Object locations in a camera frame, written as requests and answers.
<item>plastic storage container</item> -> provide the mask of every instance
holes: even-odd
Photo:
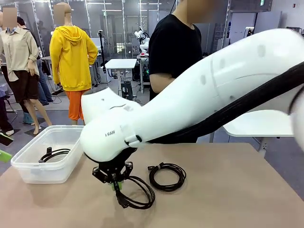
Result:
[[[12,159],[24,182],[30,184],[64,183],[83,154],[79,137],[83,126],[54,125],[43,130]],[[38,163],[46,154],[47,147],[52,150],[71,149],[67,155],[59,155],[46,163]]]

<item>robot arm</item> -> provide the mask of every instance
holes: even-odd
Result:
[[[144,106],[110,88],[83,95],[87,125],[80,142],[86,155],[99,164],[93,174],[102,182],[121,181],[132,170],[125,161],[138,147],[170,143],[172,137],[206,135],[290,91],[294,95],[285,102],[295,138],[304,150],[302,50],[301,35],[288,29],[269,30],[199,61]]]
[[[142,28],[140,28],[140,30],[137,32],[134,32],[134,35],[136,36],[136,38],[139,40],[139,47],[143,53],[143,55],[147,54],[147,49],[149,48],[149,41],[150,41],[150,37],[148,35],[148,33],[144,32],[142,30]]]

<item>ceiling light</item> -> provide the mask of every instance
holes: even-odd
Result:
[[[106,10],[102,9],[102,11],[122,11],[122,10],[121,9],[118,9],[118,10],[117,9],[106,9]]]
[[[140,4],[142,4],[142,5],[147,5],[147,4],[149,4],[149,5],[157,5],[157,3],[138,3],[137,5],[140,5]]]
[[[88,2],[88,4],[91,5],[104,5],[104,3],[99,3],[99,2]]]

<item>mannequin head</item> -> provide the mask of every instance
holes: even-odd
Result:
[[[71,13],[72,9],[69,4],[65,2],[61,2],[56,4],[57,7],[60,8],[60,12],[64,14],[64,25],[69,26],[72,25]]]

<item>cable connector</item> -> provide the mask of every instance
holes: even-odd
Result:
[[[154,169],[155,166],[148,166],[148,171],[151,171]]]
[[[160,163],[159,165],[156,165],[156,166],[148,166],[148,171],[152,171],[155,167],[157,167],[157,170],[160,170],[164,164],[165,163],[162,162],[162,163]]]
[[[129,206],[129,202],[122,196],[117,196],[117,201],[124,209]]]

